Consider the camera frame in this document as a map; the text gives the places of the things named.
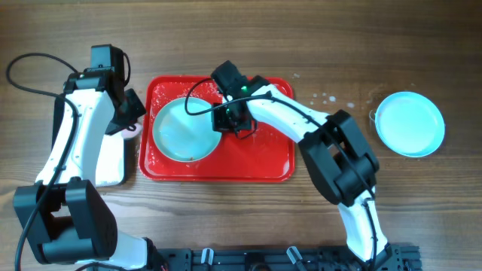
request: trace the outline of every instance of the red rectangular tray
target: red rectangular tray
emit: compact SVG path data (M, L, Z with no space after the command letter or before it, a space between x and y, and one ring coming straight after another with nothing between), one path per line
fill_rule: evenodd
M294 171L294 142L265 123L259 123L255 134L243 140L224 133L218 147L195 162L171 160L157 149L151 131L157 113L168 102L185 97L189 89L204 78L160 76L149 84L139 152L141 172L154 181L281 182L290 178ZM286 81L268 80L293 98L293 89ZM192 96L209 103L221 102L214 82L199 85Z

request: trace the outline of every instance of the brown wood surface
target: brown wood surface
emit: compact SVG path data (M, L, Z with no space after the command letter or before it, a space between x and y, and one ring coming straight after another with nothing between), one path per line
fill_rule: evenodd
M0 270L13 269L21 232L12 196L46 162L53 113L51 98L8 85L5 67L38 51L83 69L90 46L105 43L129 54L129 87L142 100L154 76L208 75L230 59L247 75L286 79L316 110L346 109L380 159L377 209L389 240L419 245L424 270L482 269L480 2L33 2L0 6ZM13 76L59 93L68 73L28 59ZM444 116L444 143L429 157L393 153L370 126L368 112L400 90L429 97ZM337 101L324 105L322 93ZM282 184L157 183L137 170L124 185L99 191L121 230L159 248L345 243L337 207L316 191L299 152L295 174ZM23 266L73 269L40 266L28 245Z

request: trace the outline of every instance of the white plate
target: white plate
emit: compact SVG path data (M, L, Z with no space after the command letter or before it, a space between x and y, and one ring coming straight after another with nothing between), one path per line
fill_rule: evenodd
M441 145L445 124L437 106L426 97L403 91L386 97L375 114L383 143L407 157L424 157Z
M179 162L201 160L212 153L221 140L221 133L212 130L211 113L190 116L184 108L185 98L172 100L157 114L152 126L154 143L161 153ZM189 111L211 108L211 104L189 98Z

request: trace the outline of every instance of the wooden table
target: wooden table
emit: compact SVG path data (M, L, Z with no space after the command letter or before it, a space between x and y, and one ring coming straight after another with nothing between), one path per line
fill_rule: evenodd
M129 54L128 87L141 99L154 76L208 75L230 59L244 74L286 79L316 110L346 109L380 160L377 208L389 240L419 245L424 270L482 269L482 6L475 1L19 2L0 6L2 71L32 51L83 69L90 46L112 43ZM60 93L68 73L28 59L13 77ZM393 153L370 125L369 111L400 90L429 97L444 116L444 143L429 157ZM0 270L13 269L21 226L12 196L46 162L52 113L51 98L23 93L2 74ZM99 191L121 230L159 248L345 243L336 206L316 191L299 152L282 184L157 183L137 170L124 185ZM23 266L74 269L40 266L28 245Z

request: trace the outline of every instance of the red tray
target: red tray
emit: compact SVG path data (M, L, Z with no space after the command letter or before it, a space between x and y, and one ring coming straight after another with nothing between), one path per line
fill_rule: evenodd
M244 140L231 133L223 134L218 147L195 162L176 162L157 149L151 131L157 113L168 102L186 96L204 78L160 76L149 84L139 152L141 172L154 181L281 182L290 178L294 171L294 143L265 123L259 123L256 133ZM293 97L293 89L286 81L268 80L283 94ZM214 82L199 85L192 96L210 103L221 102Z

